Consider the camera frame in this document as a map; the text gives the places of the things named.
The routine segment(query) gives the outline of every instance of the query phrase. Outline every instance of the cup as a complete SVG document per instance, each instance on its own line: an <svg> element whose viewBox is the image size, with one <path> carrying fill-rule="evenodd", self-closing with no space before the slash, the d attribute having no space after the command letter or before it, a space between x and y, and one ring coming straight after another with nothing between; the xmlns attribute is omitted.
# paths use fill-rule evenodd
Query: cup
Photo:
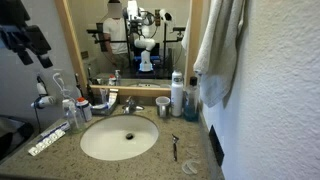
<svg viewBox="0 0 320 180"><path fill-rule="evenodd" d="M168 117L170 108L170 99L165 96L157 97L157 114L161 118Z"/></svg>

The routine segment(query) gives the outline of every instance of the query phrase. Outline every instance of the sink drain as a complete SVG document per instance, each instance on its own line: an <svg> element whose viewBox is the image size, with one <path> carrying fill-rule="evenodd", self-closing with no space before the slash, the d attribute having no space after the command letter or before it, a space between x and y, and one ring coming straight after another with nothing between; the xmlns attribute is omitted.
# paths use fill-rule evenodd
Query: sink drain
<svg viewBox="0 0 320 180"><path fill-rule="evenodd" d="M133 139L134 138L134 135L132 134L132 133L128 133L127 135L126 135L126 139L127 140L131 140L131 139Z"/></svg>

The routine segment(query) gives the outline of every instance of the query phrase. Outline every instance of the mirror frame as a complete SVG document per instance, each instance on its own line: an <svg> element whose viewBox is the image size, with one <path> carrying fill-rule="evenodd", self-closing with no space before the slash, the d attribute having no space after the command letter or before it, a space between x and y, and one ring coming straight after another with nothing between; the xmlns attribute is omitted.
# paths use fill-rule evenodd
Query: mirror frame
<svg viewBox="0 0 320 180"><path fill-rule="evenodd" d="M76 38L75 29L73 27L71 13L67 0L54 0L57 12L60 18L60 23L64 32L64 37L67 43L69 56L75 73L79 74L79 83L86 93L87 78L81 63L80 48ZM187 57L185 64L184 79L190 79L194 75L193 64L197 59L199 49L199 38L201 29L203 0L190 0L190 31L189 42L187 49ZM145 96L145 97L170 97L170 88L142 88L142 87L125 87L125 86L104 86L104 85L90 85L95 94L99 94L100 88L119 89L119 95L130 96Z"/></svg>

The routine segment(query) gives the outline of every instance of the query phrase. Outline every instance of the wall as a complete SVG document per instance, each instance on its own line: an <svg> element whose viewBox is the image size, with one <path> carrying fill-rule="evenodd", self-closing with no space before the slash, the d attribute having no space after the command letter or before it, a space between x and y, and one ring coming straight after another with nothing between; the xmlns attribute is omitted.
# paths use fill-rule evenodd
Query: wall
<svg viewBox="0 0 320 180"><path fill-rule="evenodd" d="M48 127L62 116L61 95L57 85L52 80L54 69L63 69L62 75L67 88L74 90L74 72L69 58L63 31L53 0L24 0L22 1L31 20L28 25L38 25L49 42L52 50L49 51L53 67L42 68L37 58L29 51L34 63L24 66L18 56L6 48L0 49L0 114L16 116L26 119L37 127L34 109L30 104L38 97L36 89L36 74L47 85L50 95L56 96L58 104L38 110L43 128Z"/></svg>
<svg viewBox="0 0 320 180"><path fill-rule="evenodd" d="M319 179L320 2L247 1L231 94L204 106L226 179Z"/></svg>
<svg viewBox="0 0 320 180"><path fill-rule="evenodd" d="M108 60L106 60L105 55L102 54L100 50L100 46L98 44L94 44L94 39L88 35L85 29L96 29L97 22L103 22L107 18L107 3L106 0L69 0L68 1L71 7L73 24L76 29L77 39L79 42L80 50L88 50L90 56L97 57L98 64L101 72L111 72L111 64ZM120 0L123 7L127 6L127 0ZM176 27L185 27L187 24L187 19L189 15L189 4L190 0L162 0L161 3L156 0L138 0L138 6L144 8L151 13L154 13L155 9L166 9L173 18L174 23L171 25ZM170 33L172 27L168 27L167 31L167 39L176 39L176 32ZM163 43L163 34L164 34L164 25L161 22L161 26L158 28L154 39L156 42L160 43L162 47ZM150 26L151 34L156 30L155 26ZM174 55L176 58L180 57L177 61L177 67L184 71L185 66L185 56L183 50L181 51L180 43L169 43L167 47L174 48Z"/></svg>

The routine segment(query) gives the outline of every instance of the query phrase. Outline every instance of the blue bottle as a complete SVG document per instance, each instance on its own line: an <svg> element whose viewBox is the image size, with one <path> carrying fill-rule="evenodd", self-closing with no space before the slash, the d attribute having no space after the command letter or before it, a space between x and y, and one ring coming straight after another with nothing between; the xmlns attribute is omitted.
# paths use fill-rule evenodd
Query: blue bottle
<svg viewBox="0 0 320 180"><path fill-rule="evenodd" d="M186 90L183 116L186 121L198 121L197 77L190 77L190 85Z"/></svg>

